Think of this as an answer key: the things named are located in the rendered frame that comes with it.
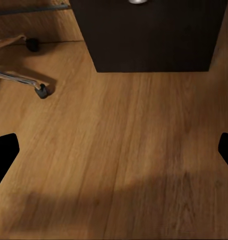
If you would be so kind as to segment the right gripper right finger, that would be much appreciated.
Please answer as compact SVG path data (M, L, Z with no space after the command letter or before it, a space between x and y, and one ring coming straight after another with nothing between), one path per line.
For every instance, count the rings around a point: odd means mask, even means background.
M222 133L219 140L218 151L228 165L228 133Z

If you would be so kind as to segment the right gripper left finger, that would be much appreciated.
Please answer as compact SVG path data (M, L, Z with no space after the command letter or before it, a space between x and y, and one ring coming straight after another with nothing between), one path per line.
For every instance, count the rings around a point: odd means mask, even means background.
M19 142L15 133L0 137L0 183L19 152Z

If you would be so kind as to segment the swivel chair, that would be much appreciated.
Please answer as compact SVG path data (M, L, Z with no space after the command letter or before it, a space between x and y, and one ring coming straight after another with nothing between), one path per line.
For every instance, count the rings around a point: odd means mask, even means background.
M26 34L21 32L21 33L0 39L0 49L7 45L10 45L13 42L18 41L19 39L24 39L26 41L25 45L30 51L36 51L39 46L38 40L34 38L28 39ZM26 84L30 86L32 85L35 88L37 95L40 96L41 98L44 98L44 96L47 94L51 95L51 92L46 84L39 84L38 81L35 81L32 79L18 77L16 75L3 73L1 71L0 71L0 79L9 80L11 82L21 83L24 85Z

